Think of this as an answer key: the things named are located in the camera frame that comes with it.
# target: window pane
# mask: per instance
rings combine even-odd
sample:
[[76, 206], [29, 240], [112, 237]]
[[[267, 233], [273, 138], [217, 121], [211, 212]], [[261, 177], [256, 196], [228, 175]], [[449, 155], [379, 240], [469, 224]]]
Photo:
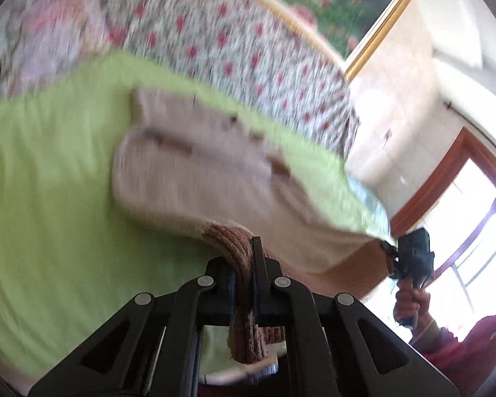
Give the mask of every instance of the window pane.
[[468, 283], [496, 252], [496, 214], [489, 219], [480, 235], [455, 262], [463, 282]]
[[448, 327], [460, 339], [468, 333], [467, 325], [472, 327], [474, 314], [454, 271], [449, 268], [427, 289], [432, 296], [430, 314], [440, 327]]
[[467, 287], [477, 319], [496, 315], [496, 257]]
[[461, 246], [490, 209], [496, 187], [468, 160], [436, 205], [417, 226], [430, 233], [438, 269]]

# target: wooden window frame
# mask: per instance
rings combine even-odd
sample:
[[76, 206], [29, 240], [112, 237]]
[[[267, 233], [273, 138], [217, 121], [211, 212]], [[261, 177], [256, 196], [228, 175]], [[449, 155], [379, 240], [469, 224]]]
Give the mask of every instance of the wooden window frame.
[[392, 218], [390, 224], [394, 238], [397, 239], [403, 236], [432, 208], [469, 159], [496, 186], [496, 157], [468, 128], [463, 127], [430, 177], [410, 201]]
[[[422, 217], [437, 203], [442, 194], [447, 190], [450, 184], [455, 180], [463, 166], [468, 160], [472, 160], [487, 178], [496, 187], [496, 156], [481, 143], [474, 134], [466, 127], [461, 129], [458, 137], [441, 160], [437, 168], [433, 171], [426, 182], [421, 186], [411, 200], [392, 218], [392, 235], [398, 238], [410, 230]], [[496, 213], [496, 197], [492, 202], [487, 214], [477, 224], [472, 233], [463, 241], [461, 246], [448, 258], [440, 267], [435, 270], [434, 279], [427, 282], [428, 286], [439, 278], [442, 273], [451, 268], [461, 285], [464, 295], [474, 312], [474, 306], [467, 287], [473, 282], [481, 272], [487, 267], [496, 256], [496, 251], [492, 253], [483, 267], [465, 283], [458, 271], [456, 261], [470, 248], [472, 243], [481, 234], [483, 228]]]

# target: red clothing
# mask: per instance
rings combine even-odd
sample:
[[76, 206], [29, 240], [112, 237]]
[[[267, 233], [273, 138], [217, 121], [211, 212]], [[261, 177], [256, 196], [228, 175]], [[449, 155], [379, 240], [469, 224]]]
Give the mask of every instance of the red clothing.
[[434, 349], [423, 355], [461, 395], [473, 395], [496, 365], [496, 315], [481, 319], [462, 342], [442, 328]]

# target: ceiling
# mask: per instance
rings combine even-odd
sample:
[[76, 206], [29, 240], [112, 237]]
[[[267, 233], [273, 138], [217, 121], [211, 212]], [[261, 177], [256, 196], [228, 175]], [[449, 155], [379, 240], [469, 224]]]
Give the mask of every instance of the ceiling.
[[496, 143], [496, 18], [483, 0], [417, 0], [445, 101]]

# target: gold picture frame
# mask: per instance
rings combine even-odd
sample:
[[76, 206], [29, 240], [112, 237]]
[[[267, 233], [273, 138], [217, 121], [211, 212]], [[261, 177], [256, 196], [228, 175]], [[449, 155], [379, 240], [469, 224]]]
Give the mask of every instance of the gold picture frame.
[[273, 15], [280, 18], [291, 30], [310, 41], [330, 61], [338, 64], [344, 71], [345, 78], [351, 81], [379, 47], [380, 43], [382, 43], [382, 40], [387, 36], [411, 0], [391, 0], [382, 15], [374, 22], [373, 26], [360, 40], [358, 46], [356, 46], [346, 59], [342, 58], [323, 34], [313, 29], [302, 18], [291, 11], [290, 7], [284, 1], [259, 1], [269, 7]]

